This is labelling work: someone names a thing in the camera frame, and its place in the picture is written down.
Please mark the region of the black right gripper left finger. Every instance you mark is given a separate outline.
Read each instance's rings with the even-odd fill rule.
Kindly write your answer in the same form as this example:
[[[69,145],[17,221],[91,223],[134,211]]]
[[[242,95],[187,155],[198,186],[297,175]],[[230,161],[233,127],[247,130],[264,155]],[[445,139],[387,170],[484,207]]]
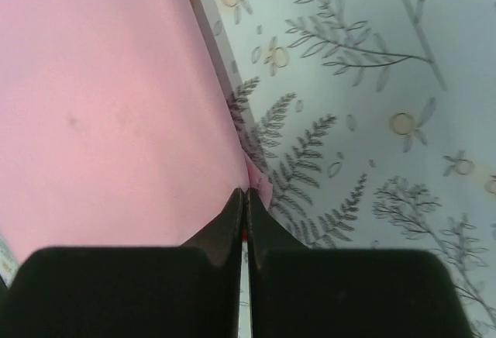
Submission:
[[[179,247],[46,247],[1,299],[3,337],[235,337],[244,194]]]

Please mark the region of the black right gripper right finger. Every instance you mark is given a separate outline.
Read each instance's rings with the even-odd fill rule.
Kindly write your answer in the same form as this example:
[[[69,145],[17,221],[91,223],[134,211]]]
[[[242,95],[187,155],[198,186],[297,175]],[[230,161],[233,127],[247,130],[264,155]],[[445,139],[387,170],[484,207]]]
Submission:
[[[320,249],[246,193],[255,337],[469,337],[449,272],[424,250]]]

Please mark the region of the pink t shirt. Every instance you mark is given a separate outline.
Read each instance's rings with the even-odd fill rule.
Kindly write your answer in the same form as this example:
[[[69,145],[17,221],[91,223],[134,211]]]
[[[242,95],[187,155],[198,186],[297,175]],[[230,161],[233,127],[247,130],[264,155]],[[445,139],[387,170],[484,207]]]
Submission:
[[[179,245],[236,188],[243,151],[189,0],[1,0],[1,235]]]

